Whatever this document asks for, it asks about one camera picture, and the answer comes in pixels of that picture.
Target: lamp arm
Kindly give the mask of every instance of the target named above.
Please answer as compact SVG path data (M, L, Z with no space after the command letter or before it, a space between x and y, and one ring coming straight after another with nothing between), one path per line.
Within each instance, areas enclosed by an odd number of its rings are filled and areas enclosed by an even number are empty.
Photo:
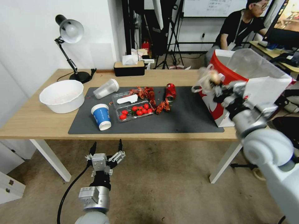
M75 63L67 56L66 52L63 50L62 48L62 44L64 43L64 40L61 39L61 36L59 36L58 38L56 38L54 40L57 45L59 46L60 50L62 51L63 55L65 56L66 60L68 61L69 65L71 66L71 68L74 70L75 74L78 74L77 72L77 66L75 65Z

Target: desk lamp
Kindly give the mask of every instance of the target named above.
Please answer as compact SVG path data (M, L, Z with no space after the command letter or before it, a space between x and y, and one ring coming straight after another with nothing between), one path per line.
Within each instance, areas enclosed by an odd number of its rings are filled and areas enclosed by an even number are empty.
M62 48L62 44L64 42L73 44L76 42L79 42L84 34L84 28L81 23L79 23L76 20L67 19L63 15L57 15L55 17L56 23L59 25L59 32L60 36L55 39L55 42L59 46L60 50L66 57L66 60L68 61L69 65L74 70L74 74L70 76L69 79L74 79L77 81L80 81L82 83L88 82L92 79L93 74L95 73L96 69L91 69L91 75L87 72L78 72L77 66L75 63L67 56L65 51Z

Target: lamp shade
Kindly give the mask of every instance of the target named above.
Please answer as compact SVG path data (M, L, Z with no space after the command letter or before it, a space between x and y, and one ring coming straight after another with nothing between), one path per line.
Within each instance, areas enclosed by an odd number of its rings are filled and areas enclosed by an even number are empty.
M84 28L81 23L76 20L65 18L63 15L57 15L55 18L59 25L61 38L70 44L80 41L84 34Z

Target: lanyard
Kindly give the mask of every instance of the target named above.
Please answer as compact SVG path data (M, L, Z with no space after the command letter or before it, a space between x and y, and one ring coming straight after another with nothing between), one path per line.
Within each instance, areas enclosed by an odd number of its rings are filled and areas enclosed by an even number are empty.
M241 21L242 21L242 19L243 19L243 15L244 15L244 11L241 12L240 22L239 22L238 29L237 29L237 32L236 32L236 36L235 36L235 39L234 39L233 43L236 42L236 39L237 39L237 36L238 36L238 31L239 31L239 28L240 28L240 25L241 25ZM239 33L239 35L241 35L247 28L248 28L248 27L246 27L244 30L242 30L242 31Z

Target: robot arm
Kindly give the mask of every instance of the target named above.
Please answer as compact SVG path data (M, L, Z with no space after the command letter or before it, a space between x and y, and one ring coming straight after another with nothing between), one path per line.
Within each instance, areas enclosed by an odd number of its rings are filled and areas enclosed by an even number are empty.
M105 153L95 154L95 150L93 153L85 156L87 162L93 166L91 176L94 177L94 180L89 187L80 189L79 199L82 201L83 209L87 213L78 218L75 224L109 224L106 213L110 207L110 176L113 173L113 168L125 156L121 139L119 141L118 152L113 156L106 156Z
M259 167L267 188L290 224L298 223L299 164L291 141L281 132L266 128L275 105L251 105L243 99L246 82L213 85L214 101L221 103L235 123L246 158Z

